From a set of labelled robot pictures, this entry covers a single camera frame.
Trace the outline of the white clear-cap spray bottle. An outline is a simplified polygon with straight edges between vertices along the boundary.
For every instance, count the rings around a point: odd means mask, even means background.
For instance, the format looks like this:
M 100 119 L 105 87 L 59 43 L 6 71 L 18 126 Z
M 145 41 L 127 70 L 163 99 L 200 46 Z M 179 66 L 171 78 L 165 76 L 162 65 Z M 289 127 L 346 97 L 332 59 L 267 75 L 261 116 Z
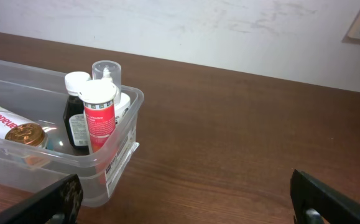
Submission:
M 117 92 L 114 98 L 115 122 L 119 124 L 127 113 L 131 99 L 129 95 L 122 93 L 121 85 L 122 68 L 117 62 L 100 60 L 92 65 L 92 76 L 94 80 L 104 80 L 116 86 Z

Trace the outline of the orange tablet tube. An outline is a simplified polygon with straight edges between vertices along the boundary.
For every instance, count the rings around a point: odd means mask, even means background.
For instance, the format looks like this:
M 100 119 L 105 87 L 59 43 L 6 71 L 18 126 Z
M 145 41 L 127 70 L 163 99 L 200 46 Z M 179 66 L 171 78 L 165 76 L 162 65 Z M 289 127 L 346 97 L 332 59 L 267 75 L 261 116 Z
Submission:
M 116 129 L 114 98 L 117 87 L 106 80 L 86 81 L 78 96 L 83 102 L 91 153 L 100 150 Z

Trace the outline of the gold-lid small balm jar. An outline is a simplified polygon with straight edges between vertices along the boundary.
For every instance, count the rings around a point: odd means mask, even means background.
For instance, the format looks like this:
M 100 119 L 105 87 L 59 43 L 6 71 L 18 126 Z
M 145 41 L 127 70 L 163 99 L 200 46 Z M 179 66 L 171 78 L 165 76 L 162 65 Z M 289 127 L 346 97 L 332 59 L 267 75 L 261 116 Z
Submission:
M 5 140 L 46 149 L 48 135 L 39 124 L 26 123 L 12 128 L 6 134 Z

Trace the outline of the dark brown syrup bottle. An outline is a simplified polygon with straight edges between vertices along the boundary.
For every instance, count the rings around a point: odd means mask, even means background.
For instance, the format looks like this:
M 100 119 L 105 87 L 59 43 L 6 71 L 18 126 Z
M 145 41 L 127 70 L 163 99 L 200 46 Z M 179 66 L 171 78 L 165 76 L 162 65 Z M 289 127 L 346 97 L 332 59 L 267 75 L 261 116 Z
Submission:
M 63 120 L 70 144 L 77 150 L 88 150 L 88 134 L 83 101 L 78 91 L 91 77 L 86 72 L 70 72 L 65 75 L 65 88 L 69 94 L 63 114 Z

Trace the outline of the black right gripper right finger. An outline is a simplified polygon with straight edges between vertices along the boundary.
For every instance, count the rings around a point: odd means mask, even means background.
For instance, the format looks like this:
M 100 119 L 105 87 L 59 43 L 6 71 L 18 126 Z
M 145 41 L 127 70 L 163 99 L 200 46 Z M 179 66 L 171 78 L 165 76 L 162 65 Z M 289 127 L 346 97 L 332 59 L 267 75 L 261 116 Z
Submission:
M 290 179 L 290 196 L 296 224 L 357 223 L 360 204 L 304 171 L 294 170 Z

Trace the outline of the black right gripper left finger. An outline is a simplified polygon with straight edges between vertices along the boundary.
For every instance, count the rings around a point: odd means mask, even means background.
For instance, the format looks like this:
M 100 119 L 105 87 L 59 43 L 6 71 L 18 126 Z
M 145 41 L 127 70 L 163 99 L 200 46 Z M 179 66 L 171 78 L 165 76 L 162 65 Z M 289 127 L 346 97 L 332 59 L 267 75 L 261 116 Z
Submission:
M 0 224 L 76 224 L 82 200 L 79 177 L 71 174 L 0 212 Z

